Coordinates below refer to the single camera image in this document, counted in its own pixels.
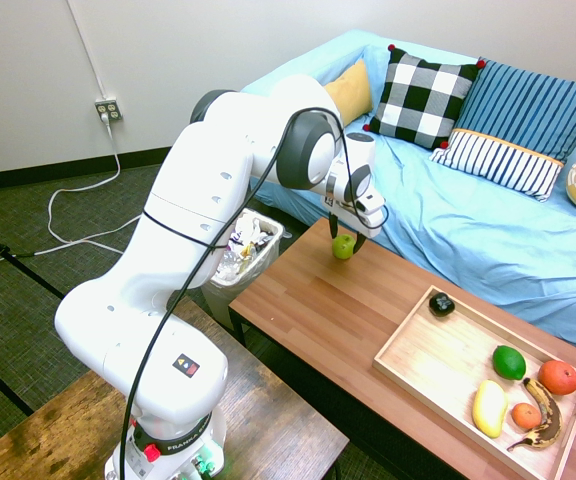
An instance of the black and white checkered pillow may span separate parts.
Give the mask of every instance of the black and white checkered pillow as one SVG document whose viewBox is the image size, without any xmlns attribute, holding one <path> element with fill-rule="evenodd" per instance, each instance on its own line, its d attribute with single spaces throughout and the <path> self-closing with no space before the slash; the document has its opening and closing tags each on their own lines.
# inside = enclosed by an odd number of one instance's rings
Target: black and white checkered pillow
<svg viewBox="0 0 576 480">
<path fill-rule="evenodd" d="M 368 130 L 433 149 L 448 140 L 477 65 L 428 63 L 390 47 L 384 92 Z"/>
</svg>

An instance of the trash can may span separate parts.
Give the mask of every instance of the trash can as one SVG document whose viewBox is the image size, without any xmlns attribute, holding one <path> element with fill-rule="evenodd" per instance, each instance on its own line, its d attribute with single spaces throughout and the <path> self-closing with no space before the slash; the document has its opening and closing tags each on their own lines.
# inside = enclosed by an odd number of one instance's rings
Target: trash can
<svg viewBox="0 0 576 480">
<path fill-rule="evenodd" d="M 282 224 L 261 215 L 259 212 L 246 208 L 243 210 L 241 217 L 244 215 L 250 215 L 253 219 L 258 220 L 261 231 L 271 233 L 273 235 L 272 238 L 261 252 L 250 263 L 245 265 L 243 270 L 237 273 L 234 278 L 224 280 L 215 274 L 210 281 L 201 286 L 201 292 L 206 299 L 213 318 L 231 330 L 233 325 L 230 321 L 228 305 L 279 257 L 279 241 L 284 234 L 284 226 Z"/>
</svg>

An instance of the wooden table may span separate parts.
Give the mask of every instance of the wooden table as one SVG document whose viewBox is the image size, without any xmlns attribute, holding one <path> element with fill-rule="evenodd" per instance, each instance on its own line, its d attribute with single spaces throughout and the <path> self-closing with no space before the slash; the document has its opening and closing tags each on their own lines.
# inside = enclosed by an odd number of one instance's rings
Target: wooden table
<svg viewBox="0 0 576 480">
<path fill-rule="evenodd" d="M 228 357 L 220 479 L 320 479 L 348 439 L 190 300 L 175 313 Z M 0 479 L 103 478 L 124 397 L 89 372 L 0 439 Z"/>
<path fill-rule="evenodd" d="M 576 348 L 373 242 L 349 260 L 334 258 L 326 220 L 313 225 L 230 306 L 464 476 L 517 478 L 372 365 L 430 285 L 576 366 Z M 576 480 L 576 437 L 562 478 Z"/>
</svg>

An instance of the electrical outlet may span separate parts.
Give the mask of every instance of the electrical outlet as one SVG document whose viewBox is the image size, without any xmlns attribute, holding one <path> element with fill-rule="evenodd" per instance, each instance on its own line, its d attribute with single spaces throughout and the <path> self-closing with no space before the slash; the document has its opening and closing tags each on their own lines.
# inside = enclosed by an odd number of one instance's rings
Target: electrical outlet
<svg viewBox="0 0 576 480">
<path fill-rule="evenodd" d="M 116 98 L 109 98 L 107 100 L 100 100 L 95 102 L 95 108 L 97 109 L 97 114 L 99 118 L 104 113 L 108 114 L 110 121 L 121 120 L 123 116 L 121 115 L 121 110 L 119 110 L 119 105 L 117 105 Z"/>
</svg>

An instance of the light blue sheet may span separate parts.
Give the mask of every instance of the light blue sheet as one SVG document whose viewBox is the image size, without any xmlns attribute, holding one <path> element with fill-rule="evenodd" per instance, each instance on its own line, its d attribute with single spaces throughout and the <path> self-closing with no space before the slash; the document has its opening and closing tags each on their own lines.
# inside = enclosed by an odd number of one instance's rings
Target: light blue sheet
<svg viewBox="0 0 576 480">
<path fill-rule="evenodd" d="M 352 31 L 305 54 L 245 91 L 268 94 L 292 73 L 325 84 L 358 58 L 366 61 L 373 113 L 381 95 L 392 40 Z M 476 59 L 394 42 L 413 55 L 437 62 Z M 348 126 L 359 131 L 364 116 Z M 377 243 L 537 327 L 576 344 L 576 207 L 565 193 L 565 174 L 545 203 L 480 177 L 428 160 L 429 151 L 394 138 L 377 142 L 375 185 L 386 198 L 390 219 Z M 576 159 L 576 150 L 571 155 Z M 311 192 L 266 183 L 258 198 L 306 224 L 325 210 Z"/>
</svg>

